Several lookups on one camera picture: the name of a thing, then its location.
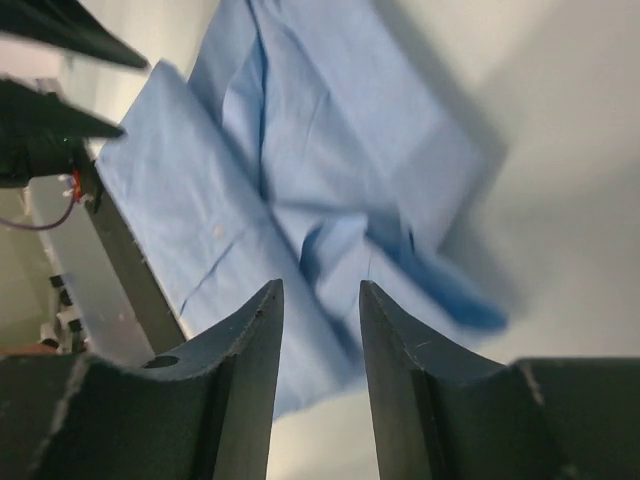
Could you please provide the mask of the light blue long sleeve shirt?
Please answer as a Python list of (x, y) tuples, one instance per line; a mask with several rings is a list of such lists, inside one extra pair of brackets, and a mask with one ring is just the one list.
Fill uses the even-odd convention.
[(461, 344), (505, 328), (438, 253), (481, 152), (371, 2), (223, 1), (122, 124), (97, 167), (187, 336), (283, 281), (276, 416), (362, 380), (362, 281)]

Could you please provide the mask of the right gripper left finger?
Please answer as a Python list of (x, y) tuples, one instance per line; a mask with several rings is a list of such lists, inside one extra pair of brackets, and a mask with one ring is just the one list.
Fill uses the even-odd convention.
[(5, 479), (262, 479), (284, 289), (141, 368), (90, 353), (1, 360)]

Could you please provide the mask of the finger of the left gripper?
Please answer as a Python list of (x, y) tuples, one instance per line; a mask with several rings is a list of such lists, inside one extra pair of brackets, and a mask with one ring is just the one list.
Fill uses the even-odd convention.
[(116, 65), (139, 70), (149, 66), (79, 1), (2, 1), (1, 32)]
[(124, 133), (120, 126), (65, 103), (53, 92), (1, 79), (2, 142), (48, 137), (114, 139)]

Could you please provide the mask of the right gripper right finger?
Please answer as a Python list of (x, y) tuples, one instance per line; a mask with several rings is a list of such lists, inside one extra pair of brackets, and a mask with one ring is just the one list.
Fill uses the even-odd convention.
[(383, 479), (635, 479), (639, 362), (503, 365), (360, 287), (366, 377)]

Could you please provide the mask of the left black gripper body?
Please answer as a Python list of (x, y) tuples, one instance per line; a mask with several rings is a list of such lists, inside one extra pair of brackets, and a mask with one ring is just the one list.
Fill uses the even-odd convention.
[(21, 188), (33, 178), (72, 174), (88, 162), (81, 143), (69, 139), (1, 145), (1, 187)]

